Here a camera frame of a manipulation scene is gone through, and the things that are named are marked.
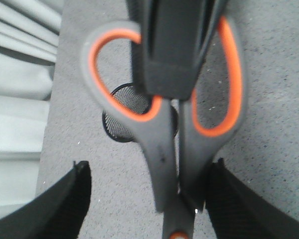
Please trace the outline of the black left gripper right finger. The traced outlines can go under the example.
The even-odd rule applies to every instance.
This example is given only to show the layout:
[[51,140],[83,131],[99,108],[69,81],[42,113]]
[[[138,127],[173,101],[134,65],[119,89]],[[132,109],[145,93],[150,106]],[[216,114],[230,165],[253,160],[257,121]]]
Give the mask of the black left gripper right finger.
[[218,239],[299,239],[299,221],[242,183],[223,158],[209,170],[206,209]]

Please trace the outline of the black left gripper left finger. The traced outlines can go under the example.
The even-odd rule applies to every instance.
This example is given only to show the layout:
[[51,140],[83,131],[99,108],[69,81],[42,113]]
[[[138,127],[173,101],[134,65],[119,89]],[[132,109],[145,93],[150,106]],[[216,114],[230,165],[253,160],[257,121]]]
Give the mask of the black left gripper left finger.
[[91,169],[81,161],[30,203],[0,219],[0,239],[76,239],[89,210]]

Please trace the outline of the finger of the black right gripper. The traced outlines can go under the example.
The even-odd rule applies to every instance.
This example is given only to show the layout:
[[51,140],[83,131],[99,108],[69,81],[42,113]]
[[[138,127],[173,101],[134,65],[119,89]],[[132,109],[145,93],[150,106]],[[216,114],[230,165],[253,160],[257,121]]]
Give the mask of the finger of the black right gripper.
[[138,93],[188,100],[226,0],[129,0],[129,19],[141,29],[133,43],[133,84]]

